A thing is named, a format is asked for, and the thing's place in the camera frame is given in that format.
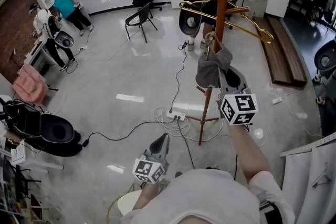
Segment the gray cloth bag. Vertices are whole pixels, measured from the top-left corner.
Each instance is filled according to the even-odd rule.
[[[202,88],[219,88],[219,71],[230,68],[232,53],[225,47],[215,54],[210,48],[205,48],[198,60],[196,82]]]

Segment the wooden platform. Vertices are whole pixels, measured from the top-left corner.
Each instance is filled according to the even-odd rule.
[[[279,19],[267,16],[266,18],[254,17],[253,20],[260,28],[268,30],[274,36],[272,44],[261,42],[272,83],[303,88],[307,83],[305,71]]]

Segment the electrical outlet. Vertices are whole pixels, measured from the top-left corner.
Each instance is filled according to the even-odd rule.
[[[172,113],[170,113],[169,111],[167,112],[167,117],[168,118],[174,119],[175,116],[176,116],[176,119],[177,119],[178,116],[180,116],[179,121],[184,121],[184,119],[185,119],[185,114],[184,113],[180,113],[180,112],[177,112],[177,111],[174,111],[174,110],[172,110]]]
[[[280,103],[281,101],[282,101],[282,97],[279,97],[277,99],[273,99],[272,103],[277,104],[277,103]]]

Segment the brick wall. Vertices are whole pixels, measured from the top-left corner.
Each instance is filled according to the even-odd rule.
[[[35,0],[6,0],[0,6],[0,73],[11,83],[17,77],[25,55],[34,46],[34,16],[28,14]],[[13,49],[16,55],[10,60]]]

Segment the person in teal shirt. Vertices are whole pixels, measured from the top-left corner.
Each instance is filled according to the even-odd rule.
[[[80,9],[78,8],[78,2],[75,0],[55,0],[54,8],[57,12],[57,17],[60,20],[60,13],[64,19],[71,22],[80,30],[80,36],[84,35],[84,28],[81,22],[89,27],[89,30],[92,31],[94,26],[91,22],[85,17]]]

